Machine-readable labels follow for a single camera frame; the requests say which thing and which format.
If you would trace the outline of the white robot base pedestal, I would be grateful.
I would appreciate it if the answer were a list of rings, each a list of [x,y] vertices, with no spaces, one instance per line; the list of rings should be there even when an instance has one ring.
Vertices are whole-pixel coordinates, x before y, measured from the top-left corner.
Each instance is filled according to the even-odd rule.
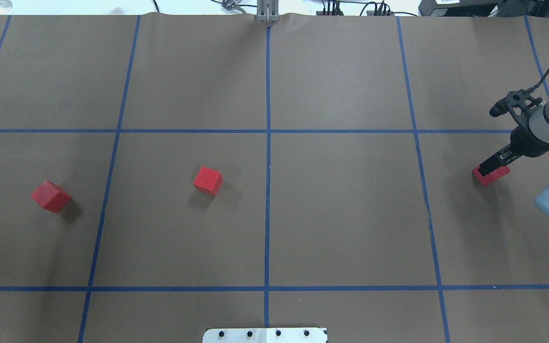
[[[206,330],[203,343],[327,343],[326,328],[212,328]]]

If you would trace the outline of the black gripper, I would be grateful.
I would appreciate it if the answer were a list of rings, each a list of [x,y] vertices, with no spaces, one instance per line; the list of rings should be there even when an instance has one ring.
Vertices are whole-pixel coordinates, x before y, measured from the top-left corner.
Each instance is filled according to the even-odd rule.
[[[517,126],[510,133],[510,149],[501,149],[478,166],[481,176],[487,176],[495,170],[510,165],[516,158],[538,158],[549,152],[549,143],[535,137],[523,126]]]

